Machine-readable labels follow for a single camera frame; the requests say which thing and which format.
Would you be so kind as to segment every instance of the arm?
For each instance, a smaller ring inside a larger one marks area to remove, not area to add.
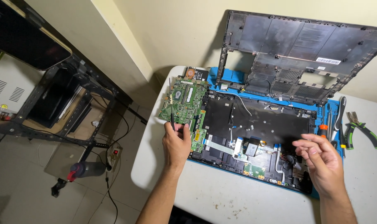
[[[342,159],[331,143],[315,134],[303,134],[306,140],[294,141],[296,154],[307,163],[314,188],[320,194],[323,224],[356,224],[356,216],[343,180]]]
[[[189,125],[174,125],[175,130],[183,129],[183,134],[174,131],[170,122],[165,123],[165,135],[162,139],[165,166],[136,224],[167,224],[169,222],[175,201],[177,181],[191,150]]]

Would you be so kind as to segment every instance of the power strip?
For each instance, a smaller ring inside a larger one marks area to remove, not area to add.
[[[111,164],[112,169],[110,172],[114,172],[116,169],[116,165],[118,164],[119,159],[121,158],[122,148],[115,147],[111,150],[110,155],[108,156],[108,162]]]

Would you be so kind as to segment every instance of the barcode sticker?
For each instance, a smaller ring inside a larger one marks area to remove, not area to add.
[[[328,58],[317,58],[318,62],[324,62],[324,63],[328,63],[328,64],[333,64],[333,65],[339,65],[339,63],[341,61],[338,61],[338,60],[334,60],[334,59],[328,59]]]

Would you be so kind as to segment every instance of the tiled floor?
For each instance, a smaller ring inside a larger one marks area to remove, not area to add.
[[[145,118],[151,113],[143,108],[139,108],[138,112]],[[149,192],[137,187],[130,177],[145,125],[135,120],[130,112],[126,112],[124,117],[131,131],[119,141],[123,147],[120,169],[110,193],[118,207],[116,223],[130,224],[135,223]],[[114,138],[125,132],[126,124],[122,120]],[[39,144],[40,164],[37,158]],[[107,191],[104,175],[77,179],[68,183],[58,198],[51,196],[50,188],[57,178],[45,173],[43,166],[54,146],[54,142],[29,141],[9,135],[0,143],[0,224],[86,224],[97,207],[90,223],[113,223],[116,211],[108,196],[104,197]],[[100,153],[103,150],[95,148],[93,151]],[[95,161],[96,156],[91,153],[87,161]]]

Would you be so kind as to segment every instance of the hand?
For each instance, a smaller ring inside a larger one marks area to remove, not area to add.
[[[162,138],[162,145],[165,153],[165,168],[171,168],[181,173],[190,154],[191,136],[188,124],[174,125],[176,131],[172,129],[171,122],[164,124],[165,135]],[[177,131],[179,129],[183,129],[183,134]]]
[[[296,154],[306,160],[311,181],[320,196],[333,198],[347,194],[342,159],[331,143],[315,134],[302,134],[302,138],[306,140],[294,141],[292,145],[296,146]]]

